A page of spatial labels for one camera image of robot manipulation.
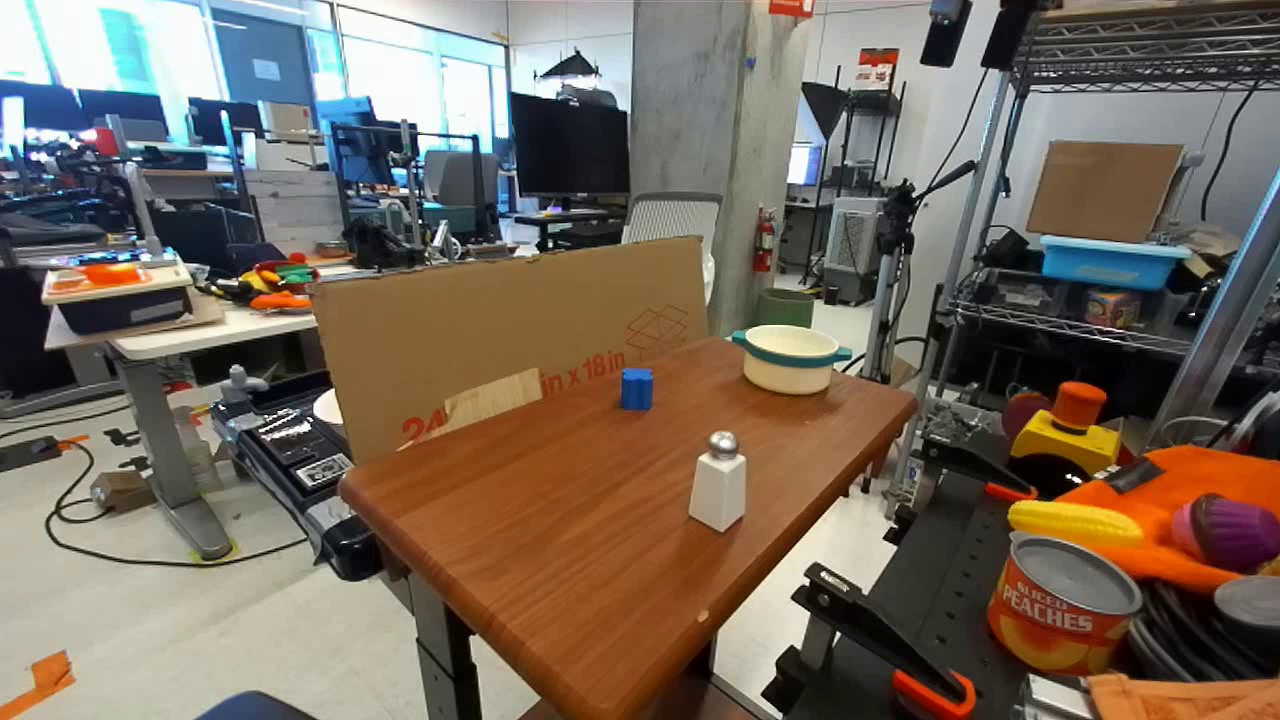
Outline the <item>white salt shaker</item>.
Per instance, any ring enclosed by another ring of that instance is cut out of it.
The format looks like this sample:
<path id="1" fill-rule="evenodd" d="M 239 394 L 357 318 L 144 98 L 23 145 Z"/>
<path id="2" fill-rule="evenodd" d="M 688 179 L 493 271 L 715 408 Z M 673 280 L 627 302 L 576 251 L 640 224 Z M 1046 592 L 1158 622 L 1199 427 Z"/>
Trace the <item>white salt shaker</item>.
<path id="1" fill-rule="evenodd" d="M 694 455 L 688 515 L 729 531 L 747 510 L 747 455 L 730 433 L 712 433 Z"/>

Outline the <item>white dish with teal rim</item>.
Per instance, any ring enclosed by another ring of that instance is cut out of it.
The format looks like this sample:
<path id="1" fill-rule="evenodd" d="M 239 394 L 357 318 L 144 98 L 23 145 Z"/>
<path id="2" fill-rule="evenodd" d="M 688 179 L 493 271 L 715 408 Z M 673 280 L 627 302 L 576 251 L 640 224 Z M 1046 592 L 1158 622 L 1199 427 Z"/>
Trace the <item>white dish with teal rim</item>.
<path id="1" fill-rule="evenodd" d="M 848 348 L 801 325 L 750 325 L 730 331 L 744 354 L 744 380 L 781 397 L 814 397 L 831 383 Z"/>

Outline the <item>blue cube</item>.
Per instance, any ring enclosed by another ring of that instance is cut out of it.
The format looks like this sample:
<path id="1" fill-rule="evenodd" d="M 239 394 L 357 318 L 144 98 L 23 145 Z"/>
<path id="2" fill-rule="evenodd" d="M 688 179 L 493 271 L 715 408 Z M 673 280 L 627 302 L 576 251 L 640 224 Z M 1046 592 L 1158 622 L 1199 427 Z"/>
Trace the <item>blue cube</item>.
<path id="1" fill-rule="evenodd" d="M 618 408 L 622 413 L 646 413 L 655 394 L 655 378 L 646 368 L 622 368 L 618 372 Z"/>

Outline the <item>red fire extinguisher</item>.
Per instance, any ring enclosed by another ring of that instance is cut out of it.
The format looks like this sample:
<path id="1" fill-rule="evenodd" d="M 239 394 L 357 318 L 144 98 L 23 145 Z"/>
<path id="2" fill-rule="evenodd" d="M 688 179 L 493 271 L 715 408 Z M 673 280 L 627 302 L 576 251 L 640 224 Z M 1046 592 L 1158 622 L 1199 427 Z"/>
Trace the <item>red fire extinguisher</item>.
<path id="1" fill-rule="evenodd" d="M 776 258 L 776 216 L 766 210 L 755 210 L 750 224 L 750 271 L 766 278 Z"/>

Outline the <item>wooden table top desk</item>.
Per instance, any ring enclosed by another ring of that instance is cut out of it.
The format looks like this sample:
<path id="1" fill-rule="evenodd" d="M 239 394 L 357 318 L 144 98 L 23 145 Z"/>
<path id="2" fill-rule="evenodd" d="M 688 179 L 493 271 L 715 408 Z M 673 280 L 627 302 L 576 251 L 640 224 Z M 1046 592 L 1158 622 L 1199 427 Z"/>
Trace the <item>wooden table top desk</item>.
<path id="1" fill-rule="evenodd" d="M 564 720 L 645 718 L 917 413 L 909 394 L 852 378 L 821 397 L 760 394 L 725 341 L 651 372 L 646 413 L 588 380 L 343 479 L 406 569 L 430 720 L 481 720 L 471 641 Z M 747 455 L 729 531 L 688 515 L 712 433 Z"/>

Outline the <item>black monitor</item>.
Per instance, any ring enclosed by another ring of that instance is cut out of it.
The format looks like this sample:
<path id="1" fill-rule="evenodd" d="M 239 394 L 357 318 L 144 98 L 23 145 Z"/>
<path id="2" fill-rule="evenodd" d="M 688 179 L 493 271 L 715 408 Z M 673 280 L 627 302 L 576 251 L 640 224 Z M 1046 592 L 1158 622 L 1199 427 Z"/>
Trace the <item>black monitor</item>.
<path id="1" fill-rule="evenodd" d="M 627 187 L 627 118 L 605 103 L 506 98 L 524 198 L 617 198 Z"/>

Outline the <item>cardboard sheet backdrop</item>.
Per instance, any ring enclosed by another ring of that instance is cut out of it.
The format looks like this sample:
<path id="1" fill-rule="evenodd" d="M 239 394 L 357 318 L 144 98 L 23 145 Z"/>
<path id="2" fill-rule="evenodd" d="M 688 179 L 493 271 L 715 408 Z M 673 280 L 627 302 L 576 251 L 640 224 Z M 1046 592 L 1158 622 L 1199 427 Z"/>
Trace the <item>cardboard sheet backdrop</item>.
<path id="1" fill-rule="evenodd" d="M 439 266 L 312 291 L 357 462 L 439 435 L 453 399 L 518 372 L 556 397 L 708 331 L 702 249 L 640 242 Z"/>

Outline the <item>black orange clamp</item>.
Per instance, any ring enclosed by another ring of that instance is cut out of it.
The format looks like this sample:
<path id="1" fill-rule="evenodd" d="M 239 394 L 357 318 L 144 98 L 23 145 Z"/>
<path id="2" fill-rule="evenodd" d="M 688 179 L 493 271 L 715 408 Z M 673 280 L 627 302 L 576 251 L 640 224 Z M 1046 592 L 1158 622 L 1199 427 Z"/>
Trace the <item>black orange clamp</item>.
<path id="1" fill-rule="evenodd" d="M 922 720 L 976 718 L 976 685 L 909 641 L 902 627 L 883 617 L 848 575 L 831 572 L 829 566 L 809 566 L 805 584 L 793 592 L 793 602 L 809 612 L 809 627 L 801 641 L 805 672 L 821 672 L 835 641 L 852 641 L 890 669 L 887 692 L 902 710 L 921 712 Z"/>

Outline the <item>yellow toy corn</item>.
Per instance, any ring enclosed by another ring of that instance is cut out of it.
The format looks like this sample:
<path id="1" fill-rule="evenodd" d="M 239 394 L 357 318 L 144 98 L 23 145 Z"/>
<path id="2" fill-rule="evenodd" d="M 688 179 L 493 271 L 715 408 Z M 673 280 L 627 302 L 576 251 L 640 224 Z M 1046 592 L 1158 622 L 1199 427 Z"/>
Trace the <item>yellow toy corn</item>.
<path id="1" fill-rule="evenodd" d="M 1017 501 L 1007 510 L 1017 531 L 1059 537 L 1059 540 L 1140 540 L 1143 530 L 1110 510 L 1062 505 L 1062 501 Z"/>

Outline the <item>yellow box with orange button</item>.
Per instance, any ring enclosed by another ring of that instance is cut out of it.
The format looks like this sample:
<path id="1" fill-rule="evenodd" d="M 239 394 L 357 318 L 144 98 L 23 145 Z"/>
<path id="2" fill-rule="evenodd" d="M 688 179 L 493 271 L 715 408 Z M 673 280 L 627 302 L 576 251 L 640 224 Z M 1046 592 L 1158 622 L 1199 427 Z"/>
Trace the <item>yellow box with orange button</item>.
<path id="1" fill-rule="evenodd" d="M 1086 380 L 1062 380 L 1054 397 L 1011 433 L 1011 462 L 1050 455 L 1081 474 L 1102 474 L 1118 462 L 1118 433 L 1099 423 L 1108 394 Z"/>

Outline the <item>blue plastic bin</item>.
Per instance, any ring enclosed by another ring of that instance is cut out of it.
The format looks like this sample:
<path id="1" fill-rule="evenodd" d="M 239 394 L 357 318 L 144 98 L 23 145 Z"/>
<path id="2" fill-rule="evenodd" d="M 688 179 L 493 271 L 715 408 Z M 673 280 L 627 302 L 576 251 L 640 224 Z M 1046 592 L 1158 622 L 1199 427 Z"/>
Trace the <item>blue plastic bin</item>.
<path id="1" fill-rule="evenodd" d="M 1187 260 L 1187 249 L 1177 245 L 1132 245 L 1132 242 L 1074 242 L 1044 236 L 1038 271 L 1046 280 L 1125 287 L 1125 291 L 1158 291 L 1177 266 Z"/>

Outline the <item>brown cardboard panel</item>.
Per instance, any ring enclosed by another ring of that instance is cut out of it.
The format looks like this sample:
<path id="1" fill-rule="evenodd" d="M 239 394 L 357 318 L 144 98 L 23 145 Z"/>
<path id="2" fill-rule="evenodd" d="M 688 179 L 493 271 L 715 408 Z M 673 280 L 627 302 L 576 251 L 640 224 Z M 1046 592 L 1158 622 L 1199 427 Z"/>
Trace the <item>brown cardboard panel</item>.
<path id="1" fill-rule="evenodd" d="M 1050 141 L 1028 230 L 1035 236 L 1147 242 L 1179 161 L 1179 145 Z"/>

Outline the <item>peaches tin can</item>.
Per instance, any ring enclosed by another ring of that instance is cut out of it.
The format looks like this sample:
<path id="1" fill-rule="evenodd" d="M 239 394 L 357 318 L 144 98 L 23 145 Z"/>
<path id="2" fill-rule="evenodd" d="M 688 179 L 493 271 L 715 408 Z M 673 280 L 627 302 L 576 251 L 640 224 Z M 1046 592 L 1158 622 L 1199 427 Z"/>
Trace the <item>peaches tin can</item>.
<path id="1" fill-rule="evenodd" d="M 1093 677 L 1110 664 L 1140 609 L 1143 592 L 1110 559 L 1070 540 L 1011 531 L 983 622 L 1032 672 Z"/>

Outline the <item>white side desk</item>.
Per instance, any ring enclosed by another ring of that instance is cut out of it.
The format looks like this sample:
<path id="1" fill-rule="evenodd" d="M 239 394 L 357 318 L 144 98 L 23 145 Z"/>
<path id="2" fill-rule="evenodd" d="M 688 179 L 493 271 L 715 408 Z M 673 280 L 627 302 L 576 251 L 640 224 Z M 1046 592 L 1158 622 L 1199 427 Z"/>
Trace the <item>white side desk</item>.
<path id="1" fill-rule="evenodd" d="M 212 348 L 277 341 L 312 327 L 312 318 L 265 318 L 253 309 L 219 304 L 219 318 L 212 325 L 179 319 L 100 336 L 100 344 L 115 362 L 115 372 L 135 413 L 135 427 L 152 455 L 157 505 L 201 559 L 225 559 L 233 551 L 233 537 L 201 497 L 195 467 L 179 446 L 179 427 L 168 403 L 164 364 Z"/>

